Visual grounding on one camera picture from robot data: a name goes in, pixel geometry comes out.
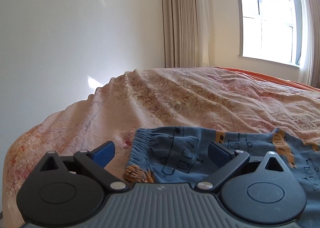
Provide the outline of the blue patterned children's pants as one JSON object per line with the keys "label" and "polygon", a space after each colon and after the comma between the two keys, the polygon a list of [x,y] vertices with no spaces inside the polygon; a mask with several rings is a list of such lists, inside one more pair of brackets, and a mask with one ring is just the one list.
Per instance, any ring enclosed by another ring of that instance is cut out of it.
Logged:
{"label": "blue patterned children's pants", "polygon": [[136,131],[124,178],[187,183],[259,226],[319,227],[319,147],[276,128],[221,132],[182,126]]}

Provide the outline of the pink floral bed quilt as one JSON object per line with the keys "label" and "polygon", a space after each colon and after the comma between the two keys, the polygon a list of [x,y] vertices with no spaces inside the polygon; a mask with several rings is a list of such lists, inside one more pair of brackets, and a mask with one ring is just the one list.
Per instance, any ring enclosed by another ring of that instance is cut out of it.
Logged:
{"label": "pink floral bed quilt", "polygon": [[135,131],[161,126],[239,133],[279,128],[319,147],[319,92],[213,67],[136,70],[112,78],[86,100],[48,116],[9,148],[3,169],[3,225],[23,224],[16,194],[46,151],[70,155],[111,140],[116,156],[108,170],[121,178]]}

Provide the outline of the orange bed sheet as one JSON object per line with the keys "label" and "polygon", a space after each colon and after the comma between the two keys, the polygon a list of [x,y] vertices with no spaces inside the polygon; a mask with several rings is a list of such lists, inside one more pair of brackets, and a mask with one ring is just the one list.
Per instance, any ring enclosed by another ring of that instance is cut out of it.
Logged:
{"label": "orange bed sheet", "polygon": [[294,88],[298,88],[300,90],[319,92],[319,88],[315,88],[315,87],[312,87],[312,86],[309,86],[306,84],[302,84],[299,82],[291,81],[291,80],[284,80],[284,79],[273,77],[273,76],[270,76],[267,74],[262,74],[262,73],[257,73],[257,72],[247,71],[244,69],[237,69],[237,68],[218,67],[218,66],[213,66],[213,68],[225,69],[225,70],[228,70],[231,72],[235,72],[235,73],[247,76],[247,77],[254,79],[254,80],[257,80],[257,81],[270,82],[273,84],[294,87]]}

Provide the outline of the bright window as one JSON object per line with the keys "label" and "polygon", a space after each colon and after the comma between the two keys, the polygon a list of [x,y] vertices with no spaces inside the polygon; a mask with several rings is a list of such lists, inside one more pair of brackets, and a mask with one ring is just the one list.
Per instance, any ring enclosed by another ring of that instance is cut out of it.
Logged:
{"label": "bright window", "polygon": [[240,55],[298,66],[302,52],[301,0],[238,0]]}

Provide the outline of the beige left curtain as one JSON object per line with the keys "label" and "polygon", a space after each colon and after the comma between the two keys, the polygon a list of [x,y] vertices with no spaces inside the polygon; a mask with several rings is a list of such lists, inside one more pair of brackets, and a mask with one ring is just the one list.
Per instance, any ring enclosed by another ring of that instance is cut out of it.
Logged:
{"label": "beige left curtain", "polygon": [[209,66],[209,0],[162,0],[166,68]]}

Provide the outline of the beige curtain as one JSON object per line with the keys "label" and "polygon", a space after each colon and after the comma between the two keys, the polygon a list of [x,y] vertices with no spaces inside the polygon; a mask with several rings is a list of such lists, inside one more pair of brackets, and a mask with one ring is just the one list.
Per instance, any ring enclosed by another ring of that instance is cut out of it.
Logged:
{"label": "beige curtain", "polygon": [[301,0],[302,50],[298,81],[319,88],[319,0]]}
{"label": "beige curtain", "polygon": [[162,0],[166,68],[209,66],[209,0]]}

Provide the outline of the beige right curtain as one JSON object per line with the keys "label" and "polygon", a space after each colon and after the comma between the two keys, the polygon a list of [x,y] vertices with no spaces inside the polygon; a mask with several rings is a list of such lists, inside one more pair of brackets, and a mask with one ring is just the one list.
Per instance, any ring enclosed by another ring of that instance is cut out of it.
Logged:
{"label": "beige right curtain", "polygon": [[302,50],[298,81],[319,88],[319,0],[301,0]]}

